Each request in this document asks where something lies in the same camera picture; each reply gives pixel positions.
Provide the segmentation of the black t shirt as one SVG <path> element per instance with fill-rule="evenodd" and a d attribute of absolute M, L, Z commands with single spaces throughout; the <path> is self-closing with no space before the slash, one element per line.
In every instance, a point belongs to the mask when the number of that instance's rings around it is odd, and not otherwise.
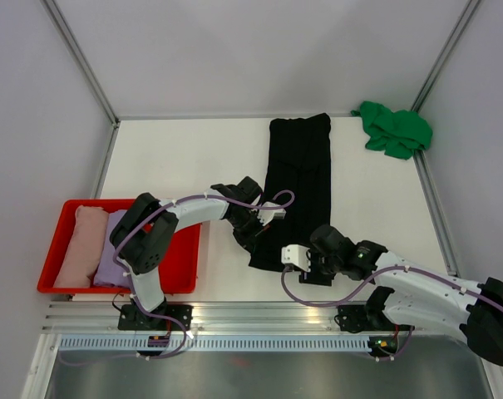
<path fill-rule="evenodd" d="M 280 272 L 281 248 L 290 244 L 308 247 L 310 236 L 331 218 L 331 119 L 322 113 L 303 119 L 275 119 L 269 124 L 269 163 L 264 202 L 284 204 L 290 190 L 294 202 L 283 219 L 275 220 L 259 236 L 249 266 Z"/>

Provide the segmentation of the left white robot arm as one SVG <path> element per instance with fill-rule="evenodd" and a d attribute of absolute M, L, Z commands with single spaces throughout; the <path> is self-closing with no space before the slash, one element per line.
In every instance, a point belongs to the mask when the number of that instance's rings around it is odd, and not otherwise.
<path fill-rule="evenodd" d="M 128 279 L 141 323 L 149 329 L 165 323 L 166 296 L 159 268 L 174 236 L 197 224 L 225 220 L 236 243 L 250 253 L 271 222 L 284 217 L 282 205 L 256 204 L 261 194 L 260 186 L 247 176 L 237 185 L 211 185 L 180 199 L 159 200 L 149 192 L 135 199 L 109 241 L 114 248 L 112 260 Z"/>

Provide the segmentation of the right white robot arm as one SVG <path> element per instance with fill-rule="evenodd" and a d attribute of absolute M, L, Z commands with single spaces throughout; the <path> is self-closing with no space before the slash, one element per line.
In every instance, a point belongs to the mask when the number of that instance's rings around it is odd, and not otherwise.
<path fill-rule="evenodd" d="M 301 276 L 338 274 L 374 285 L 364 308 L 377 329 L 389 323 L 438 332 L 463 342 L 477 356 L 503 367 L 503 282 L 483 283 L 433 273 L 385 246 L 354 243 L 330 225 L 318 227 L 309 245 L 284 250 L 284 262 Z"/>

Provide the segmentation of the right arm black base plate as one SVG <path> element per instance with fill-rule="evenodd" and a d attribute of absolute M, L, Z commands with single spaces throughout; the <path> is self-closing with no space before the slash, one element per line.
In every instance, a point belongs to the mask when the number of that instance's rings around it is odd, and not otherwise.
<path fill-rule="evenodd" d="M 407 332 L 415 327 L 408 324 L 396 324 L 385 314 L 383 304 L 344 303 L 334 304 L 334 321 L 342 332 Z"/>

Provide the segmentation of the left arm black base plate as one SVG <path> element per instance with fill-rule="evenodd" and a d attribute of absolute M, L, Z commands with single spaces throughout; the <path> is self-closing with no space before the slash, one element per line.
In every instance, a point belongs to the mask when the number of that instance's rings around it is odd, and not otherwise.
<path fill-rule="evenodd" d="M 180 322 L 189 331 L 192 321 L 193 307 L 185 304 L 167 304 L 164 308 L 164 318 L 156 318 L 144 314 L 135 304 L 121 307 L 117 328 L 120 331 L 179 331 Z"/>

